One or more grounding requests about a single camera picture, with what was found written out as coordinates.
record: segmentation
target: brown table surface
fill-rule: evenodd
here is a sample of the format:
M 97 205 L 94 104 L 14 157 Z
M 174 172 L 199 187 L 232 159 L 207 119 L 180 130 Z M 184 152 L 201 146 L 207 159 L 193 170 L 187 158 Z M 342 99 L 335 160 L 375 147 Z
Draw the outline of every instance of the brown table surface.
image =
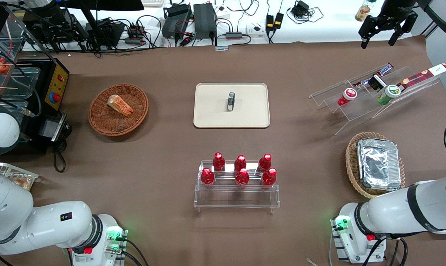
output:
M 398 144 L 407 185 L 446 176 L 446 92 L 441 84 L 409 104 L 334 136 L 333 114 L 308 96 L 345 78 L 391 62 L 417 73 L 431 67 L 423 37 L 398 41 L 262 44 L 155 49 L 126 56 L 60 54 L 71 71 L 61 109 L 74 131 L 63 153 L 68 170 L 57 173 L 52 153 L 3 156 L 44 176 L 32 188 L 34 205 L 82 200 L 95 214 L 110 214 L 130 230 L 130 240 L 151 266 L 328 265 L 329 219 L 349 202 L 366 201 L 348 181 L 344 152 L 351 137 L 373 131 Z M 266 129 L 197 129 L 195 86 L 200 82 L 267 84 L 271 125 Z M 106 138 L 88 124 L 91 100 L 107 86 L 135 84 L 150 101 L 144 123 L 121 138 Z M 193 207 L 200 160 L 220 151 L 228 161 L 242 153 L 258 160 L 272 153 L 281 207 Z M 407 265 L 446 265 L 446 236 L 407 238 Z M 393 243 L 388 243 L 390 261 Z M 397 253 L 398 265 L 402 247 Z M 132 248 L 129 251 L 137 256 Z M 17 266 L 66 266 L 49 246 L 5 256 Z M 332 253 L 335 265 L 336 251 Z

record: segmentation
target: yellow control panel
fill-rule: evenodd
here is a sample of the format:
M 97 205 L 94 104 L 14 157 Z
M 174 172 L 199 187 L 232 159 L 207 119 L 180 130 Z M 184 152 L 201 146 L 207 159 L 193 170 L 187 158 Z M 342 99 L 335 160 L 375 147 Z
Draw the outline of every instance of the yellow control panel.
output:
M 51 79 L 51 84 L 49 84 L 49 89 L 44 99 L 44 101 L 56 111 L 59 111 L 59 106 L 61 105 L 68 78 L 69 74 L 57 64 Z

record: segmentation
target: wire basket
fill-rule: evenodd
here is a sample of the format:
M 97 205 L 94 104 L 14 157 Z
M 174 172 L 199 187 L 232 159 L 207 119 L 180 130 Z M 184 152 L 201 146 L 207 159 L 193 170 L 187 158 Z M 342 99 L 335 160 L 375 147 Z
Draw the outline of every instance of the wire basket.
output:
M 113 94 L 119 95 L 134 112 L 124 116 L 111 108 L 107 102 Z M 142 89 L 131 84 L 117 84 L 104 89 L 93 99 L 88 122 L 102 135 L 121 136 L 133 131 L 144 121 L 148 108 L 149 101 Z
M 387 138 L 385 138 L 383 135 L 374 132 L 363 132 L 359 133 L 358 135 L 355 135 L 349 142 L 348 147 L 346 148 L 346 170 L 348 171 L 349 181 L 351 181 L 353 187 L 364 197 L 372 199 L 379 195 L 388 193 L 390 191 L 366 188 L 361 184 L 359 176 L 358 149 L 356 145 L 358 141 L 365 138 L 376 138 L 376 139 L 387 140 Z M 404 171 L 404 164 L 402 163 L 401 158 L 399 158 L 399 168 L 400 168 L 401 187 L 404 188 L 405 171 Z
M 39 177 L 37 174 L 4 162 L 0 162 L 0 174 L 26 190 L 31 190 L 32 184 Z

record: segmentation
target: green can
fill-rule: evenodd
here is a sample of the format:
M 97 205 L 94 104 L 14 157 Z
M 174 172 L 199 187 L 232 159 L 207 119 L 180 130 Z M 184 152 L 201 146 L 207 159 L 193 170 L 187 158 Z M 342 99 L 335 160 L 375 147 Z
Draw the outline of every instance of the green can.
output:
M 400 95 L 400 88 L 395 85 L 389 85 L 384 88 L 382 93 L 378 96 L 377 102 L 386 105 L 392 100 L 393 98 L 397 98 Z

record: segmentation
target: clear acrylic stand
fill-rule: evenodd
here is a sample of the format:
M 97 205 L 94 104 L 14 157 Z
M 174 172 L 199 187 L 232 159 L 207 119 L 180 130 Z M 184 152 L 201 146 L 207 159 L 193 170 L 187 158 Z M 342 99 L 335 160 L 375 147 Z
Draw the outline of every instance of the clear acrylic stand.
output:
M 379 94 L 381 94 L 381 91 L 375 91 L 369 84 L 359 85 L 354 87 L 358 91 L 358 96 L 356 97 L 356 99 L 342 106 L 338 105 L 337 101 L 346 88 L 352 88 L 353 84 L 369 79 L 375 72 L 384 67 L 385 65 L 375 68 L 372 71 L 368 71 L 350 80 L 341 81 L 334 84 L 333 86 L 330 86 L 309 96 L 309 98 L 312 98 L 318 106 L 326 104 L 332 113 L 338 111 L 339 109 L 343 116 L 347 119 L 344 126 L 342 126 L 335 133 L 335 135 L 338 135 L 338 133 L 340 133 L 343 129 L 352 128 L 353 126 L 357 126 L 361 123 L 377 117 L 379 114 L 390 108 L 392 105 L 399 106 L 399 102 L 406 103 L 409 100 L 412 100 L 413 98 L 410 96 L 415 95 L 423 89 L 429 88 L 430 86 L 433 86 L 434 84 L 437 84 L 439 82 L 438 77 L 440 75 L 419 82 L 416 85 L 405 89 L 405 91 L 403 91 L 398 98 L 392 99 L 387 105 L 381 105 L 377 101 L 377 98 Z M 410 67 L 406 66 L 399 70 L 386 74 L 382 77 L 382 79 L 388 85 L 396 85 L 403 79 L 411 77 L 414 74 L 415 73 L 410 69 Z
M 213 161 L 201 161 L 195 185 L 195 209 L 200 212 L 201 208 L 270 208 L 274 212 L 280 207 L 279 185 L 260 185 L 263 172 L 257 171 L 257 166 L 258 161 L 246 161 L 248 185 L 235 184 L 233 163 L 226 163 L 225 171 L 214 171 L 215 181 L 205 185 L 200 176 L 205 167 L 214 170 Z

